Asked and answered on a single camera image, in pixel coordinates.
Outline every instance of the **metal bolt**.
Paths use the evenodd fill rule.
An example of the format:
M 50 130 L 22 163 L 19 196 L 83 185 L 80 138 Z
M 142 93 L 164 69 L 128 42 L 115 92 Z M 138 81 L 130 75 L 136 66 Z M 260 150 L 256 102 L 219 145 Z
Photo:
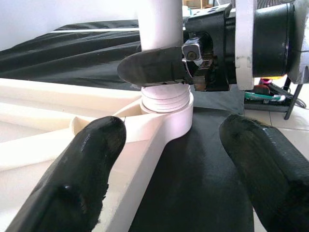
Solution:
M 195 52 L 188 52 L 187 54 L 188 60 L 195 60 L 197 58 L 197 54 Z

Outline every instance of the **black fabric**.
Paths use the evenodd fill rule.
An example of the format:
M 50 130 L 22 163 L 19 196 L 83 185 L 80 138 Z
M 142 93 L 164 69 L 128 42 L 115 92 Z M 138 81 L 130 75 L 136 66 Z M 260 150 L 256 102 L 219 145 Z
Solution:
M 46 34 L 0 52 L 0 78 L 134 89 L 117 66 L 140 51 L 139 39 L 138 31 Z
M 230 85 L 230 91 L 222 92 L 197 92 L 191 86 L 194 96 L 194 106 L 220 109 L 244 114 L 244 91 L 240 91 L 237 85 Z
M 219 138 L 230 115 L 194 108 L 191 130 L 169 142 L 131 232 L 253 232 L 253 211 Z

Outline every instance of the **white plastic part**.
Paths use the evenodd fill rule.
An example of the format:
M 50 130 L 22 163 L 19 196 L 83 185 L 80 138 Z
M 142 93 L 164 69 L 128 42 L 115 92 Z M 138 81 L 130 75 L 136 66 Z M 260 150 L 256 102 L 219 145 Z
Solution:
M 182 46 L 182 1 L 138 0 L 138 19 L 142 50 Z M 142 103 L 154 112 L 173 112 L 189 102 L 187 90 L 188 85 L 183 84 L 143 87 Z
M 74 135 L 107 115 L 123 119 L 127 138 L 93 231 L 128 231 L 165 145 L 191 128 L 189 96 L 181 110 L 158 114 L 136 91 L 0 79 L 0 231 Z
M 253 29 L 257 0 L 236 0 L 235 67 L 240 90 L 253 89 Z

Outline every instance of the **white 3d-printed part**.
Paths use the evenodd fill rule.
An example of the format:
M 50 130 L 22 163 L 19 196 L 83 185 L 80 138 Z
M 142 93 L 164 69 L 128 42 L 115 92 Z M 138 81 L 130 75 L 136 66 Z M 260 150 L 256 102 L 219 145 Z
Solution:
M 93 231 L 128 231 L 165 145 L 191 128 L 189 96 L 182 109 L 158 114 L 137 91 L 0 79 L 0 231 L 73 137 L 108 115 L 125 122 L 127 138 Z
M 190 86 L 183 84 L 154 86 L 141 89 L 143 105 L 158 113 L 179 110 L 190 101 Z

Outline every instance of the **metal stand leg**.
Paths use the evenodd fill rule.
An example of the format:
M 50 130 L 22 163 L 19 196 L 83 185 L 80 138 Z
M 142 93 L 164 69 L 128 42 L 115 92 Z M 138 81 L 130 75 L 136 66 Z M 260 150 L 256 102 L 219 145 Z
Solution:
M 290 85 L 291 85 L 291 80 L 289 79 L 289 77 L 287 77 L 286 80 L 285 80 L 283 89 L 284 89 L 285 91 L 288 91 L 289 88 L 290 88 Z
M 293 96 L 293 98 L 292 98 L 290 107 L 289 107 L 289 109 L 288 109 L 288 111 L 286 112 L 286 115 L 285 115 L 285 117 L 284 117 L 284 120 L 288 120 L 288 119 L 290 118 L 290 115 L 291 115 L 291 113 L 292 113 L 292 111 L 293 111 L 295 102 L 296 102 L 296 100 L 297 100 L 297 98 L 298 98 L 298 95 L 299 95 L 299 93 L 300 93 L 300 90 L 301 90 L 302 86 L 303 86 L 302 84 L 297 86 L 297 88 L 296 88 L 296 90 L 295 90 L 295 93 L 294 93 L 294 96 Z

